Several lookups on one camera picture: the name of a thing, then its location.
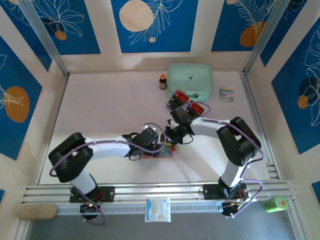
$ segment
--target white package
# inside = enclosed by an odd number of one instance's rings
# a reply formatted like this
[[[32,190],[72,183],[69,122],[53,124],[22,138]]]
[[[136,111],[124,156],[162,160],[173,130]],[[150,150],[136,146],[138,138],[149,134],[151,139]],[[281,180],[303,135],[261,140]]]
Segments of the white package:
[[[145,222],[171,222],[170,198],[146,200]]]

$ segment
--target green can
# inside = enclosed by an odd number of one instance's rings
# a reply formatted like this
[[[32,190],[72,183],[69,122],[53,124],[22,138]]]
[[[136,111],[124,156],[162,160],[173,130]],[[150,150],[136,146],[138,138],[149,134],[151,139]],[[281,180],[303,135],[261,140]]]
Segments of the green can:
[[[263,207],[268,213],[274,213],[286,210],[288,208],[288,201],[283,196],[277,196],[265,201]]]

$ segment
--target beige sponge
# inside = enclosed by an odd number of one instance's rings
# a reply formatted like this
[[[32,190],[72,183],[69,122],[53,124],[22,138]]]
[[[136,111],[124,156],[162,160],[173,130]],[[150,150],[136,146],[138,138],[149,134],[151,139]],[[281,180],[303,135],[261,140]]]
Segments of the beige sponge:
[[[17,211],[20,220],[49,220],[54,219],[58,213],[55,204],[28,204],[21,205]]]

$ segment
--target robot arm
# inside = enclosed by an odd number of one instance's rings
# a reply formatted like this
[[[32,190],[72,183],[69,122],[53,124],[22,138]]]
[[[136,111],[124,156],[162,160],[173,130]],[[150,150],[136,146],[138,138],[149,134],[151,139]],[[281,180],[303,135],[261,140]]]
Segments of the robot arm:
[[[158,134],[151,127],[145,127],[141,133],[134,132],[110,139],[85,138],[81,133],[76,132],[51,151],[48,157],[51,164],[55,166],[69,152],[79,148],[54,170],[61,183],[70,182],[90,199],[95,199],[102,190],[92,176],[84,171],[89,161],[106,157],[129,157],[130,160],[138,160],[142,154],[156,157],[160,152],[155,151],[161,146],[157,144],[158,138]],[[153,153],[145,152],[138,147]]]
[[[260,148],[261,143],[258,138],[240,117],[219,121],[201,117],[190,107],[184,110],[182,106],[172,110],[170,115],[171,118],[168,120],[170,127],[167,126],[165,129],[167,143],[183,144],[183,138],[186,135],[204,135],[220,140],[229,162],[219,179],[219,186],[211,189],[211,195],[214,196],[212,199],[232,198],[242,187],[240,181],[246,163],[257,154],[258,150],[245,137],[238,137],[240,133],[230,126],[233,125],[240,129]]]

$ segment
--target gray floor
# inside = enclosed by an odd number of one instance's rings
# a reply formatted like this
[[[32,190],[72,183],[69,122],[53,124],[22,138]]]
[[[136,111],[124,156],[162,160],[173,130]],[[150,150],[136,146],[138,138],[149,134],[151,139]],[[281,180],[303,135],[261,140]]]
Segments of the gray floor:
[[[286,211],[268,213],[254,202],[235,219],[221,213],[172,214],[171,223],[145,223],[144,215],[108,215],[104,226],[80,216],[34,221],[27,240],[292,240]]]

